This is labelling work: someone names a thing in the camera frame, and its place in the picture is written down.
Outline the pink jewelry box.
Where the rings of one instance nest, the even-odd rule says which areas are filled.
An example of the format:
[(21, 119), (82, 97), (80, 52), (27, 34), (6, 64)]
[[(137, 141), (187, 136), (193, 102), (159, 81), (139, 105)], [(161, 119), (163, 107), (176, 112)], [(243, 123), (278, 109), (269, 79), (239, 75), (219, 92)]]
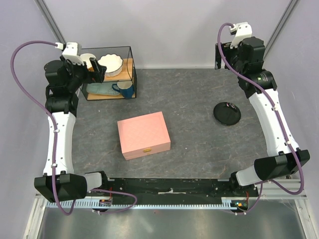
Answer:
[(117, 122), (121, 151), (126, 160), (168, 151), (171, 140), (162, 112)]

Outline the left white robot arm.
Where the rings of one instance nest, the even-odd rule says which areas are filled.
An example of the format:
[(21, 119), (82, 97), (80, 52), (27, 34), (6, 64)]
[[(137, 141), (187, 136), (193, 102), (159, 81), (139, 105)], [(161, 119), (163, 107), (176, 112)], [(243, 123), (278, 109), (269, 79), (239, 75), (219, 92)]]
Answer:
[(104, 196), (109, 183), (104, 171), (77, 175), (72, 164), (72, 135), (77, 116), (78, 90), (83, 84), (101, 83), (106, 67), (91, 55), (81, 65), (61, 57), (44, 66), (48, 85), (45, 110), (49, 122), (48, 156), (36, 190), (49, 202), (78, 200), (93, 190)]

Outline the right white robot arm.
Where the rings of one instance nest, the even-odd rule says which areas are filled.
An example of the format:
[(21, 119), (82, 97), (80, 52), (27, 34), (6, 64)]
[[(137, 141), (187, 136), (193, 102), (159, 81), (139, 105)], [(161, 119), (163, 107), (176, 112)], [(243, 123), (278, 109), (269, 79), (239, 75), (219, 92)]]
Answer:
[(234, 196), (246, 191), (246, 186), (275, 181), (279, 177), (299, 173), (310, 159), (308, 150), (300, 149), (289, 130), (279, 103), (279, 92), (273, 74), (264, 69), (263, 40), (248, 37), (237, 47), (230, 42), (216, 43), (215, 67), (231, 70), (238, 79), (259, 119), (267, 147), (267, 157), (258, 158), (253, 165), (232, 173), (228, 190)]

